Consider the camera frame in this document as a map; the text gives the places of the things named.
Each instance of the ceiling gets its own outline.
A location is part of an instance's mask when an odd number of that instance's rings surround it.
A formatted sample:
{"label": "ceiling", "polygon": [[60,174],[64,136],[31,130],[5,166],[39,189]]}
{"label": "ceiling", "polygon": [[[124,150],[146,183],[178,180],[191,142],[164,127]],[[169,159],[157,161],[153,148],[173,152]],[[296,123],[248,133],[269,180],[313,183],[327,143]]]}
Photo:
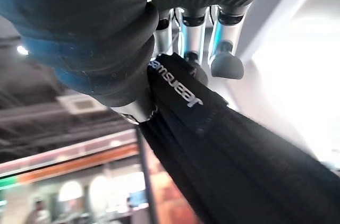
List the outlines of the ceiling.
{"label": "ceiling", "polygon": [[[309,14],[338,20],[340,0],[307,0],[294,19]],[[130,129],[110,110],[71,115],[56,100],[68,94],[53,71],[20,55],[20,36],[0,17],[0,162]]]}

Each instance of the black fabric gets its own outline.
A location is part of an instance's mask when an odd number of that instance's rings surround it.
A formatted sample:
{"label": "black fabric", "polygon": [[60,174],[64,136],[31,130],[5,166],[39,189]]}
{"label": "black fabric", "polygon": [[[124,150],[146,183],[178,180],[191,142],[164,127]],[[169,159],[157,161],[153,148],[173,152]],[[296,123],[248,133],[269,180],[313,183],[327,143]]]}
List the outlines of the black fabric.
{"label": "black fabric", "polygon": [[141,129],[205,223],[340,223],[340,179],[318,161],[229,109],[177,55],[157,58],[203,105],[149,66],[158,114]]}
{"label": "black fabric", "polygon": [[147,88],[157,8],[147,0],[0,0],[30,56],[68,87],[117,107]]}

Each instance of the person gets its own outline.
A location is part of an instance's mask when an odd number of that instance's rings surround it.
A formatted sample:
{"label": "person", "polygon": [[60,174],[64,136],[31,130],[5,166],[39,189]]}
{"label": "person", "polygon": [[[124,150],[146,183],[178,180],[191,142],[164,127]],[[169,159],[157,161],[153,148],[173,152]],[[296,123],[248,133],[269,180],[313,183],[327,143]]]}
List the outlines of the person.
{"label": "person", "polygon": [[25,224],[51,224],[50,213],[42,199],[35,199],[35,208],[28,215]]}

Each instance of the ceiling light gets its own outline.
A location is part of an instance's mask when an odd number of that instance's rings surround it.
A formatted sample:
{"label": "ceiling light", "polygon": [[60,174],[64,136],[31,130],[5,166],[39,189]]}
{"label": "ceiling light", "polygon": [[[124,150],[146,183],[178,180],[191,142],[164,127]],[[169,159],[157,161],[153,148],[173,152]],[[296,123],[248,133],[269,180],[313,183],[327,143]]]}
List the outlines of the ceiling light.
{"label": "ceiling light", "polygon": [[118,141],[118,140],[112,141],[112,142],[110,143],[110,146],[111,146],[111,147],[119,147],[119,146],[121,146],[121,145],[122,145],[122,142],[121,142],[121,141]]}
{"label": "ceiling light", "polygon": [[18,51],[18,53],[20,53],[21,55],[28,55],[28,50],[26,50],[22,45],[19,45],[16,50]]}
{"label": "ceiling light", "polygon": [[65,183],[59,192],[59,202],[66,202],[69,200],[78,199],[83,196],[83,188],[80,183],[76,181],[70,181]]}

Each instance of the blurry background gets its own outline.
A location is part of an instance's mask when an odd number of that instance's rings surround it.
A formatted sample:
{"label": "blurry background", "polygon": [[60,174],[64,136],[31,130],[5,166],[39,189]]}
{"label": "blurry background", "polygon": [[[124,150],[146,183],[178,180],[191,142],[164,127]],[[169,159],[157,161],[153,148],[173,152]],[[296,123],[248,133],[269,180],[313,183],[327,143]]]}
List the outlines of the blurry background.
{"label": "blurry background", "polygon": [[[339,14],[340,0],[256,0],[236,53],[245,77],[209,81],[232,108],[335,171],[340,169]],[[145,190],[153,192],[160,223],[198,223],[161,165],[146,156],[131,124],[61,85],[50,68],[30,58],[16,30],[0,18],[0,223],[21,223],[13,209],[22,209],[23,220],[36,196],[44,199],[54,221],[71,210],[93,222],[130,217],[129,205],[136,212],[147,208]],[[140,157],[147,158],[148,168]],[[152,187],[143,177],[151,177]],[[69,181],[80,184],[81,196],[61,203],[58,197]],[[104,205],[91,205],[91,198],[103,196],[108,197]]]}

